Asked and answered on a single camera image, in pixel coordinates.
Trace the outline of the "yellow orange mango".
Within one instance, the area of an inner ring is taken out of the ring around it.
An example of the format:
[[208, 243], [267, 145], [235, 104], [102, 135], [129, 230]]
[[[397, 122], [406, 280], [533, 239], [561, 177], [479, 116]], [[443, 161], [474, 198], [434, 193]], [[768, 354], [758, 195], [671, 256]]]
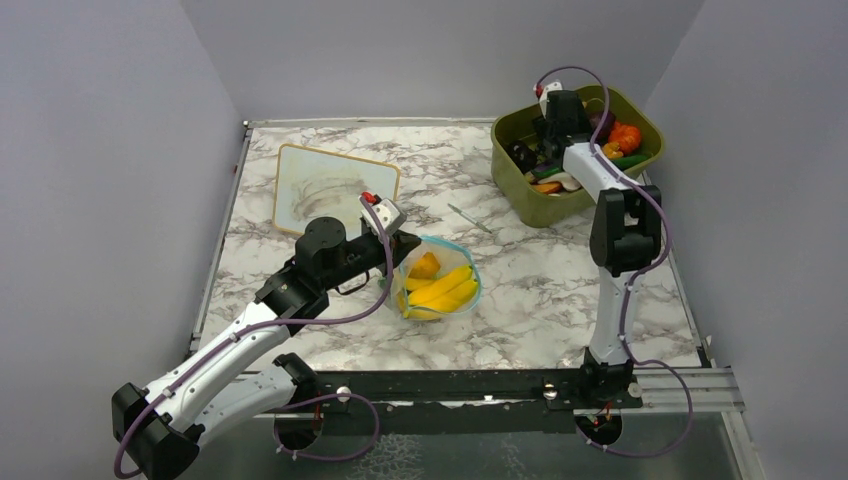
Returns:
[[408, 276], [413, 279], [433, 279], [441, 270], [441, 264], [432, 252], [425, 253], [409, 269]]

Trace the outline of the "yellow banana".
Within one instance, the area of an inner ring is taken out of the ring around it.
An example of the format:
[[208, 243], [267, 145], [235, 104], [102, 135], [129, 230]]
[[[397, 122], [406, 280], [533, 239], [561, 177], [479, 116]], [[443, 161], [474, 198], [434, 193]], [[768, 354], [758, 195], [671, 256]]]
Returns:
[[414, 320], [439, 320], [447, 314], [456, 313], [470, 302], [478, 293], [479, 283], [469, 279], [444, 295], [411, 308], [404, 314], [405, 318]]
[[434, 281], [433, 283], [412, 291], [408, 295], [408, 304], [411, 306], [419, 306], [432, 300], [436, 300], [460, 284], [469, 280], [472, 274], [473, 269], [470, 265], [457, 267], [446, 276]]

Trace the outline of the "clear zip top bag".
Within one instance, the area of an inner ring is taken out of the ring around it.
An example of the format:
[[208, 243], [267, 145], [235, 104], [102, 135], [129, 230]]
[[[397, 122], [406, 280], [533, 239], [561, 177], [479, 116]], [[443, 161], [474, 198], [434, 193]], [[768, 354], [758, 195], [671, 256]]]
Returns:
[[[408, 319], [404, 317], [405, 313], [407, 313], [411, 308], [415, 307], [408, 304], [408, 295], [412, 291], [427, 286], [433, 283], [434, 281], [446, 276], [448, 273], [450, 273], [457, 267], [470, 265], [473, 269], [473, 274], [470, 279], [476, 279], [479, 283], [478, 293], [459, 311], [457, 311], [456, 313], [447, 314], [439, 320], [445, 320], [450, 317], [457, 317], [472, 311], [479, 302], [483, 286], [482, 280], [480, 279], [480, 274], [473, 262], [470, 253], [463, 247], [441, 238], [424, 236], [421, 239], [422, 244], [418, 248], [416, 248], [394, 270], [394, 278], [392, 281], [391, 294], [389, 297], [390, 307], [404, 319], [411, 321], [424, 321]], [[441, 270], [433, 279], [422, 280], [410, 278], [408, 276], [409, 269], [419, 258], [421, 258], [427, 252], [432, 252], [436, 255], [441, 264]]]

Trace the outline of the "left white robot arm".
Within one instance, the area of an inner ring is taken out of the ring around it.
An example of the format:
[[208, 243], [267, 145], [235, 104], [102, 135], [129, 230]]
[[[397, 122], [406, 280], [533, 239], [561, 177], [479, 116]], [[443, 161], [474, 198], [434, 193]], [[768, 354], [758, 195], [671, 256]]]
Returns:
[[148, 479], [175, 479], [200, 450], [240, 423], [276, 407], [298, 411], [313, 401], [314, 372], [294, 354], [254, 380], [236, 382], [255, 360], [308, 324], [319, 324], [330, 290], [378, 269], [389, 274], [420, 243], [402, 230], [380, 232], [370, 217], [349, 240], [332, 217], [311, 221], [294, 256], [269, 277], [253, 302], [211, 343], [145, 387], [127, 383], [112, 396], [113, 432], [120, 446], [114, 473], [129, 478], [122, 460]]

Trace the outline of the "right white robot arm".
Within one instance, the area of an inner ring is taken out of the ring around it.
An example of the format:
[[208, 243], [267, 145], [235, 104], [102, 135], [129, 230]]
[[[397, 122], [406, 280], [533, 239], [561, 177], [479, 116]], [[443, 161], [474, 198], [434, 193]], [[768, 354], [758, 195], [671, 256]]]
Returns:
[[603, 124], [589, 120], [576, 92], [553, 82], [536, 87], [535, 93], [543, 118], [543, 154], [595, 203], [590, 254], [599, 268], [600, 296], [574, 392], [585, 404], [600, 407], [624, 395], [633, 381], [629, 304], [641, 274], [660, 254], [661, 220], [653, 205], [661, 196], [654, 187], [641, 190], [602, 152], [597, 136]]

